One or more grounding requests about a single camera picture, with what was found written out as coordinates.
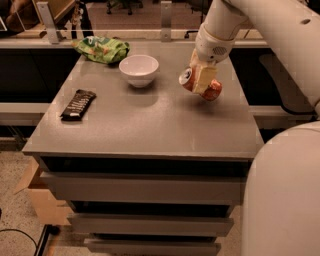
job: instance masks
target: black cable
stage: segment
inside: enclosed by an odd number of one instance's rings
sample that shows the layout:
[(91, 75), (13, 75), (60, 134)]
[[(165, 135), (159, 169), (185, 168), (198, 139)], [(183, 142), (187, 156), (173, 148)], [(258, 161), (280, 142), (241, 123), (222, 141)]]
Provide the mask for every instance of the black cable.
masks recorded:
[(34, 246), (36, 247), (36, 249), (38, 248), (38, 245), (37, 245), (36, 241), (34, 241), (34, 239), (33, 239), (31, 236), (29, 236), (26, 232), (24, 232), (24, 231), (22, 231), (22, 230), (14, 229), (14, 228), (7, 228), (7, 229), (1, 229), (1, 230), (0, 230), (0, 233), (1, 233), (1, 232), (11, 232), (11, 231), (13, 231), (13, 232), (20, 232), (20, 233), (24, 234), (25, 236), (29, 237), (30, 240), (34, 243)]

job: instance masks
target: plastic bag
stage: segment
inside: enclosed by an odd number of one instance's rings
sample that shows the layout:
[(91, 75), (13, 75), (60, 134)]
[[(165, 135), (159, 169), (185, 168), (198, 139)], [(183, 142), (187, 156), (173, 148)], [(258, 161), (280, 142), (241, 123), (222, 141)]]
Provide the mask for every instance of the plastic bag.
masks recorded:
[(88, 36), (82, 40), (72, 41), (73, 48), (88, 59), (111, 64), (127, 57), (130, 46), (118, 39)]

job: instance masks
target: drawer front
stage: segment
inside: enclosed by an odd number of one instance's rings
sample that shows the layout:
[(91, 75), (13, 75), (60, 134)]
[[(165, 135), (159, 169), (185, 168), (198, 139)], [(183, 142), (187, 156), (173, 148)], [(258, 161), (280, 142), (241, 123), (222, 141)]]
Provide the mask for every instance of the drawer front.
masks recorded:
[(215, 256), (220, 244), (203, 242), (146, 242), (127, 240), (85, 239), (85, 246), (91, 252), (115, 255), (166, 255), (166, 256)]
[(72, 214), (75, 232), (132, 235), (225, 237), (233, 226), (229, 218), (181, 216)]
[(57, 199), (183, 204), (240, 204), (244, 178), (170, 175), (41, 174)]

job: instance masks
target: countertop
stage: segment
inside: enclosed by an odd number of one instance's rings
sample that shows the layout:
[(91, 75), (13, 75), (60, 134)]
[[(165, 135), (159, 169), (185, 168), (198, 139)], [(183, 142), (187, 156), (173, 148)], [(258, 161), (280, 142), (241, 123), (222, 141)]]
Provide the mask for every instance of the countertop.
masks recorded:
[[(118, 65), (82, 56), (56, 95), (23, 152), (27, 155), (165, 159), (251, 160), (263, 141), (230, 59), (217, 65), (223, 90), (207, 102), (185, 90), (178, 77), (194, 43), (129, 42), (133, 54), (155, 57), (156, 79), (136, 89)], [(79, 122), (60, 114), (77, 89), (94, 91)]]

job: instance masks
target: white bowl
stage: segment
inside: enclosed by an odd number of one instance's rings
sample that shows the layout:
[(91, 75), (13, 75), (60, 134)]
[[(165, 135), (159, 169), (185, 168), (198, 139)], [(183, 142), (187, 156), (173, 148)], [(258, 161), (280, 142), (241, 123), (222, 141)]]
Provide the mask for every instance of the white bowl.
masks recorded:
[(150, 84), (156, 77), (158, 68), (159, 62), (148, 55), (132, 55), (119, 64), (122, 77), (137, 88)]

